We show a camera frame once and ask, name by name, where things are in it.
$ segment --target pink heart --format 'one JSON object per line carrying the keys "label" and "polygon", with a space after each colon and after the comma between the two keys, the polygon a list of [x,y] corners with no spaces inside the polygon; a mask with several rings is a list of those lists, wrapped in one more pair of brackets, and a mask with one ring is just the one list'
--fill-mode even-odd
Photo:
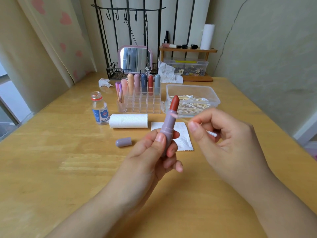
{"label": "pink heart", "polygon": [[61,49],[63,50],[63,53],[66,51],[66,44],[60,43]]}
{"label": "pink heart", "polygon": [[62,18],[60,19],[60,23],[63,25],[70,25],[72,24],[72,19],[66,12],[61,13]]}
{"label": "pink heart", "polygon": [[43,14],[43,15],[45,14],[45,10],[43,8],[43,5],[44,5],[43,0],[32,0],[31,4],[40,14]]}
{"label": "pink heart", "polygon": [[78,80],[77,70],[75,70],[75,71],[73,72],[73,76],[74,76],[74,79],[75,79],[75,80]]}
{"label": "pink heart", "polygon": [[81,51],[81,50],[78,50],[78,51],[76,52],[76,56],[77,56],[77,57],[81,57],[81,56],[82,56],[82,51]]}

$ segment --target white paper roll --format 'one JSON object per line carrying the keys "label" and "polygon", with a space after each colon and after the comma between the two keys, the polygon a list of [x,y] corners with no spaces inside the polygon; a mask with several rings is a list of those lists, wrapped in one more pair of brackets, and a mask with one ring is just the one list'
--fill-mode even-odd
{"label": "white paper roll", "polygon": [[209,50],[211,46],[212,36],[214,35],[215,25],[205,24],[203,36],[201,38],[200,49]]}
{"label": "white paper roll", "polygon": [[147,114],[112,114],[110,128],[147,128]]}

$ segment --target mirror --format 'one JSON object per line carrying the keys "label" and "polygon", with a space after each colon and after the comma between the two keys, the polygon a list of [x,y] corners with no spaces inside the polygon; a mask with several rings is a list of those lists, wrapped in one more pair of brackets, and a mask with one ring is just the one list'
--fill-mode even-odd
{"label": "mirror", "polygon": [[142,69],[152,68],[152,51],[146,46],[124,45],[118,50],[118,60],[125,74],[140,73]]}

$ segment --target forearm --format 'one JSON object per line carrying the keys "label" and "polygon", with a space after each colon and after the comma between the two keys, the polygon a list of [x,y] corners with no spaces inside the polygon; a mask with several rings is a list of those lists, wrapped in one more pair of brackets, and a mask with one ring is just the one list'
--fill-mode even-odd
{"label": "forearm", "polygon": [[249,203],[268,237],[317,237],[317,216],[276,177]]}
{"label": "forearm", "polygon": [[122,219],[123,212],[119,206],[97,195],[59,224],[46,238],[104,237]]}

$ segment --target person's left hand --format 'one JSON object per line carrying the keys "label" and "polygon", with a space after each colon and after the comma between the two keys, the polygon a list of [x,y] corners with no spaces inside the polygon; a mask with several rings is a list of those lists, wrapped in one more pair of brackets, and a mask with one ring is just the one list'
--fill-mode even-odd
{"label": "person's left hand", "polygon": [[[176,159],[177,144],[172,141],[166,152],[166,158],[160,158],[166,144],[166,137],[159,129],[149,132],[137,142],[126,156],[116,174],[101,190],[114,206],[130,213],[141,208],[148,200],[158,181],[172,169],[183,171],[183,164]],[[179,137],[174,131],[173,139]]]}

